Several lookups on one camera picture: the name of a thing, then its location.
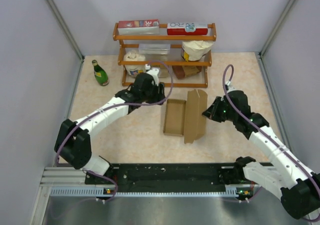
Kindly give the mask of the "brown cardboard box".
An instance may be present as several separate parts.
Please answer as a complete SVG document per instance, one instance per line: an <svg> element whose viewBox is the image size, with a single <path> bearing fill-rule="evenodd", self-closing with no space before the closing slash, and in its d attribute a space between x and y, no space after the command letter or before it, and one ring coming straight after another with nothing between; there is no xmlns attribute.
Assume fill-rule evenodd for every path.
<svg viewBox="0 0 320 225"><path fill-rule="evenodd" d="M185 144L192 144L206 133L207 119L202 113L207 109L208 95L204 90L187 92L186 100L168 99L166 102L163 134L183 137Z"/></svg>

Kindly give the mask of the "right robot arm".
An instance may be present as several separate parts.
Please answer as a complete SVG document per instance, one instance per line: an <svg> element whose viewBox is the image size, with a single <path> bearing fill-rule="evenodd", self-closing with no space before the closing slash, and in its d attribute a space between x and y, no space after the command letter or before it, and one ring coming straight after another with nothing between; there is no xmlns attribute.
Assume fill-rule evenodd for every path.
<svg viewBox="0 0 320 225"><path fill-rule="evenodd" d="M277 197L286 212L295 219L320 208L320 175L305 166L277 138L269 122L252 112L242 90L229 91L216 97L202 115L212 121L232 122L235 129L256 145L276 171L265 168L254 158L239 157L233 177L239 183L255 182Z"/></svg>

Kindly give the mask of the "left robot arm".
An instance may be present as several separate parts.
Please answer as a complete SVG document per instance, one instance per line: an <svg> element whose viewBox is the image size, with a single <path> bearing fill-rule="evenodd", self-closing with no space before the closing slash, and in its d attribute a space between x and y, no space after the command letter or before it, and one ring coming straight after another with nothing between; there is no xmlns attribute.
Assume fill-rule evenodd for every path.
<svg viewBox="0 0 320 225"><path fill-rule="evenodd" d="M94 112L60 126L54 146L57 158L63 158L76 170L96 173L102 183L114 176L111 164L92 152L91 140L107 126L142 106L161 105L165 101L165 85L159 81L158 68L136 76L134 83L117 92L106 104Z"/></svg>

